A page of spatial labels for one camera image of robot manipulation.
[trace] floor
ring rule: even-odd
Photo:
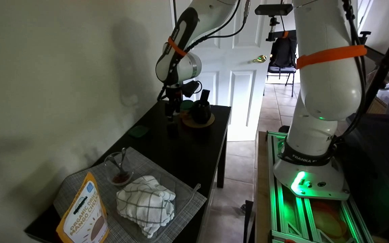
[[[278,130],[281,125],[289,125],[299,90],[299,82],[293,97],[291,84],[265,83],[258,129]],[[212,190],[199,243],[243,241],[245,213],[241,206],[246,199],[254,199],[255,141],[228,141],[226,159],[224,187]]]

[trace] white door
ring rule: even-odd
[[[246,26],[237,36],[210,38],[193,48],[203,61],[199,79],[204,88],[211,90],[210,102],[232,107],[230,140],[255,138],[268,61],[249,61],[270,52],[272,43],[265,41],[270,28],[269,17],[254,13],[254,9],[265,1],[251,0]],[[191,0],[177,0],[178,16],[189,2]],[[234,20],[220,33],[231,33],[241,26],[245,3],[246,0],[242,0]]]

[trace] white towel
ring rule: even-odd
[[[174,217],[176,192],[160,184],[153,175],[143,175],[116,192],[116,209],[142,227],[147,237]]]

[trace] table leg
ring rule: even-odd
[[[226,145],[227,145],[227,134],[223,138],[220,157],[219,157],[218,187],[223,187],[224,186]]]

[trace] black chair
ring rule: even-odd
[[[282,74],[287,74],[287,83],[289,83],[289,78],[292,75],[292,97],[295,87],[295,72],[297,71],[295,59],[296,59],[296,48],[297,48],[297,36],[296,30],[285,30],[280,37],[276,38],[272,48],[272,57],[268,65],[268,76],[270,74],[278,74],[281,78]]]

